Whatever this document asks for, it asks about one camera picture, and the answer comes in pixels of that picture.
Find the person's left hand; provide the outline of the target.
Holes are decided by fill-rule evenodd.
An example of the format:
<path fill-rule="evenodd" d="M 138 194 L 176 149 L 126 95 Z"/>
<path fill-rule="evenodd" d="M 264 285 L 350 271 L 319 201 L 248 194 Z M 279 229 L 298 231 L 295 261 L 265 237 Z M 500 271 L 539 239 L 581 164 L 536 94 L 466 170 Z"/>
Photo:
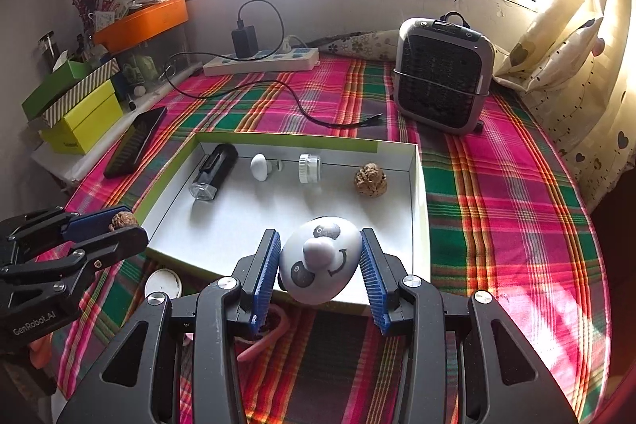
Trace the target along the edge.
<path fill-rule="evenodd" d="M 29 359 L 35 369 L 43 369 L 52 358 L 52 338 L 49 333 L 43 338 L 35 340 L 29 345 Z"/>

